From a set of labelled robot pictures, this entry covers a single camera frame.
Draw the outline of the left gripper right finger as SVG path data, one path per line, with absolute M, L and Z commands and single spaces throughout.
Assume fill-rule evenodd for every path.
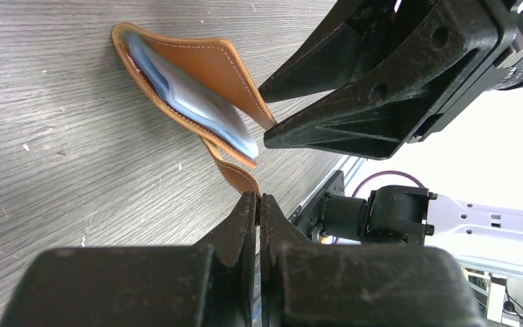
M 483 326 L 457 261 L 420 245 L 319 245 L 259 207 L 264 326 Z

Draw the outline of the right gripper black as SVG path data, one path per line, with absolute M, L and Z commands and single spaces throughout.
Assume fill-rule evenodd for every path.
M 523 87 L 523 1 L 485 1 L 498 30 L 498 41 L 478 68 L 409 138 L 421 142 L 444 129 L 485 91 Z

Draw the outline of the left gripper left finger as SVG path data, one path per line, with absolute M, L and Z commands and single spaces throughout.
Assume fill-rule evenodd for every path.
M 39 254 L 1 326 L 250 326 L 257 196 L 191 246 L 56 248 Z

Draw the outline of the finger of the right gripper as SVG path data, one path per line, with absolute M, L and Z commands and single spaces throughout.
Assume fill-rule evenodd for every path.
M 269 149 L 388 159 L 488 56 L 498 31 L 483 1 L 423 1 L 424 18 L 365 76 L 281 121 Z
M 259 92 L 271 103 L 339 89 L 382 62 L 423 18 L 423 1 L 337 1 Z

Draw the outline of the brown leather card holder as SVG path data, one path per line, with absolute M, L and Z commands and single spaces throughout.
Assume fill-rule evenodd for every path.
M 160 111 L 199 136 L 224 179 L 239 193 L 262 195 L 256 178 L 222 152 L 256 168 L 257 143 L 241 113 L 269 130 L 277 124 L 235 46 L 224 38 L 159 35 L 130 22 L 113 28 L 126 70 Z

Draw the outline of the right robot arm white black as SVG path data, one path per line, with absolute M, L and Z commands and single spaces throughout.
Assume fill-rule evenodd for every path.
M 264 134 L 269 149 L 389 159 L 450 124 L 486 91 L 523 87 L 518 1 L 337 1 L 259 88 L 279 102 L 325 96 Z M 464 266 L 523 278 L 523 211 L 383 187 L 336 234 L 450 252 Z

